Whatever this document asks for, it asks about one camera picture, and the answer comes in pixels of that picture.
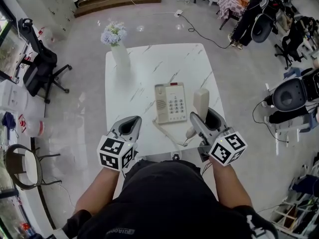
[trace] gray floor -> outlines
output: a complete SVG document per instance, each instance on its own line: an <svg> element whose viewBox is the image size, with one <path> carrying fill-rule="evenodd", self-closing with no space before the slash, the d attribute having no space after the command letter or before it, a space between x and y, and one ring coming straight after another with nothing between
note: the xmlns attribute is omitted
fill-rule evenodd
<svg viewBox="0 0 319 239"><path fill-rule="evenodd" d="M53 180L50 176L61 179L73 205L101 169L96 147L101 135L107 132L105 54L110 47L101 43L100 36L109 18L125 23L128 36L124 44L127 48L165 43L204 45L217 81L226 120L240 131L249 145L233 166L257 211L279 204L301 165L308 163L317 152L319 143L316 129L303 134L298 144L296 134L291 133L290 146L286 148L281 144L277 156L275 140L266 126L253 121L253 108L267 95L265 83L274 85L283 78L283 61L274 57L274 44L278 42L276 36L271 34L262 44L252 42L242 51L234 47L220 49L198 34L188 32L190 26L183 18L175 18L172 13L152 15L177 9L183 10L183 15L202 35L214 39L221 46L228 45L227 34L236 22L230 20L220 31L221 20L216 15L218 6L208 7L208 3L202 0L198 0L197 4L162 0L160 4L130 5L92 13L77 18L68 39L57 43L54 50L58 55L58 65L73 66L73 70L66 72L60 79L70 93L67 95L53 87L46 116L54 123L55 134L40 145L43 151L49 149L61 153L60 157L43 161L44 178L47 181ZM138 32L137 27L141 25L144 31ZM311 61L306 61L302 66L308 68L309 65ZM270 112L257 108L255 116L261 120L263 115ZM169 157L163 155L153 158L163 160ZM183 158L203 166L195 152L186 152ZM204 174L204 179L215 192L212 169ZM44 186L43 191L54 222L58 227L63 226L73 212L67 192L58 185ZM261 214L267 217L270 212Z"/></svg>

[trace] window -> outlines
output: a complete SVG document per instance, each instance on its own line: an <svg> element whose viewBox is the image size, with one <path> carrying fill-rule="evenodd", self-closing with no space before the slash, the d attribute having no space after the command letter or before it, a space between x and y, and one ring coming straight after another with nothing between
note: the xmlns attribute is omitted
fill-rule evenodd
<svg viewBox="0 0 319 239"><path fill-rule="evenodd" d="M16 19L0 0L0 82L18 74L16 62L24 53L26 39L19 34ZM0 110L0 120L4 111ZM17 200L15 188L3 161L3 149L8 144L6 130L0 123L0 238L20 238L21 223L25 223L22 206Z"/></svg>
<svg viewBox="0 0 319 239"><path fill-rule="evenodd" d="M19 34L16 19L0 0L0 71L13 77L15 65L26 45L25 38Z"/></svg>
<svg viewBox="0 0 319 239"><path fill-rule="evenodd" d="M4 234L8 234L12 238L19 238L21 224L25 223L25 220L19 209L19 202L16 197L9 197L0 199L0 220L3 223Z"/></svg>

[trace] marble table top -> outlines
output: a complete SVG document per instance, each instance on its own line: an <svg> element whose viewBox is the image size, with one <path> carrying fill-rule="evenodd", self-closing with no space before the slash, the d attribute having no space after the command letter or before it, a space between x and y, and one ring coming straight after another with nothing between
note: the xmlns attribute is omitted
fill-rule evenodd
<svg viewBox="0 0 319 239"><path fill-rule="evenodd" d="M196 135L187 147L173 144L152 123L156 118L156 84L183 82L187 121L163 124L176 140L184 142L191 127L189 114L196 111L193 93L206 88L209 106L224 117L224 110L204 46L200 43L161 44L127 49L131 69L119 72L112 52L106 54L105 97L107 128L120 119L140 116L142 127L137 140L139 156L197 148L201 138Z"/></svg>

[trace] white vase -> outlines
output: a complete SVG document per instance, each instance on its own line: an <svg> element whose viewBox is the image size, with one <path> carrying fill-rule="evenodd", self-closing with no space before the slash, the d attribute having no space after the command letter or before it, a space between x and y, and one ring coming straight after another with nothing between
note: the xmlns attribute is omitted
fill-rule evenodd
<svg viewBox="0 0 319 239"><path fill-rule="evenodd" d="M111 46L112 55L117 65L116 69L119 71L129 70L131 67L128 51L123 45L122 41L118 45Z"/></svg>

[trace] power strip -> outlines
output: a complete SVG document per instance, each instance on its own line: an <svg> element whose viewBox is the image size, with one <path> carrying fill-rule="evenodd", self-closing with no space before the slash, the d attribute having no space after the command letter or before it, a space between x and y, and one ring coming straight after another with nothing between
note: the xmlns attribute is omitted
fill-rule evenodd
<svg viewBox="0 0 319 239"><path fill-rule="evenodd" d="M177 11L175 12L174 16L175 16L176 18L178 18L182 13L183 13L182 10L177 10Z"/></svg>

